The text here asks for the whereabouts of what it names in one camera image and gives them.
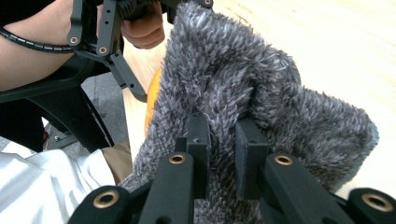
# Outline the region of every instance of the human hand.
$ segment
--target human hand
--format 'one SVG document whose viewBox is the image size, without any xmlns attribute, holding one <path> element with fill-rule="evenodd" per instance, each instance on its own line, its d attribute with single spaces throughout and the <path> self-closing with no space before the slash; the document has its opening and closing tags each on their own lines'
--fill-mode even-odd
<svg viewBox="0 0 396 224">
<path fill-rule="evenodd" d="M 103 6 L 98 7 L 98 21 L 102 15 Z M 141 49 L 152 49 L 165 39 L 163 31 L 163 12 L 161 3 L 147 6 L 146 14 L 135 21 L 123 20 L 122 35 L 133 45 Z"/>
</svg>

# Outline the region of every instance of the orange object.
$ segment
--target orange object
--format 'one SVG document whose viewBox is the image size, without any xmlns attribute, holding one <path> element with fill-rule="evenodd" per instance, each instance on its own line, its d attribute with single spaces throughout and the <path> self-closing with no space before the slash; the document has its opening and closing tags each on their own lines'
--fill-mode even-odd
<svg viewBox="0 0 396 224">
<path fill-rule="evenodd" d="M 151 83 L 148 87 L 148 107 L 146 109 L 146 119 L 145 119 L 145 136 L 147 137 L 148 132 L 147 129 L 149 127 L 149 122 L 153 116 L 153 109 L 155 105 L 155 101 L 157 100 L 158 92 L 160 91 L 160 81 L 161 81 L 161 74 L 163 70 L 161 67 L 157 70 L 154 77 L 151 80 Z"/>
</svg>

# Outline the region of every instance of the white shirt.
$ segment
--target white shirt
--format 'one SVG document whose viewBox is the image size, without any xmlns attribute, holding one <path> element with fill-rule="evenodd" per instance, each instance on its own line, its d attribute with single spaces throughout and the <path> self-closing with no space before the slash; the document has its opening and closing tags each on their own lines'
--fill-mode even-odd
<svg viewBox="0 0 396 224">
<path fill-rule="evenodd" d="M 26 159 L 0 152 L 0 223 L 66 223 L 104 185 L 115 182 L 101 150 L 77 160 L 60 149 Z"/>
</svg>

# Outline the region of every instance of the gray fleece cloth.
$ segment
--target gray fleece cloth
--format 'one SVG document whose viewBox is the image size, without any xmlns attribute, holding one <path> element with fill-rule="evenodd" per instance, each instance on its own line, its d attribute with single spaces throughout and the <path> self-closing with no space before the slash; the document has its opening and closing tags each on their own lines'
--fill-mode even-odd
<svg viewBox="0 0 396 224">
<path fill-rule="evenodd" d="M 207 200 L 195 200 L 195 223 L 261 223 L 258 202 L 236 198 L 234 125 L 248 112 L 273 152 L 298 157 L 319 183 L 336 191 L 359 170 L 378 141 L 362 110 L 306 89 L 291 57 L 250 27 L 194 3 L 181 4 L 167 46 L 160 93 L 134 172 L 133 191 L 156 174 L 162 156 L 185 137 L 197 109 L 210 125 Z"/>
</svg>

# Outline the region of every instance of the beige floor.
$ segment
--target beige floor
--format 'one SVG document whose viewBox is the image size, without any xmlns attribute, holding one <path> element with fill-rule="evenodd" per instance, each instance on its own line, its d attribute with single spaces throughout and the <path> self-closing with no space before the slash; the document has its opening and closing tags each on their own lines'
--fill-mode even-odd
<svg viewBox="0 0 396 224">
<path fill-rule="evenodd" d="M 366 110 L 380 131 L 380 143 L 339 194 L 371 187 L 396 198 L 396 2 L 215 0 L 214 9 L 251 24 L 268 43 L 293 56 L 307 88 Z M 164 52 L 165 43 L 153 50 L 127 46 L 127 61 L 146 87 Z M 146 105 L 128 90 L 124 102 L 137 150 Z"/>
</svg>

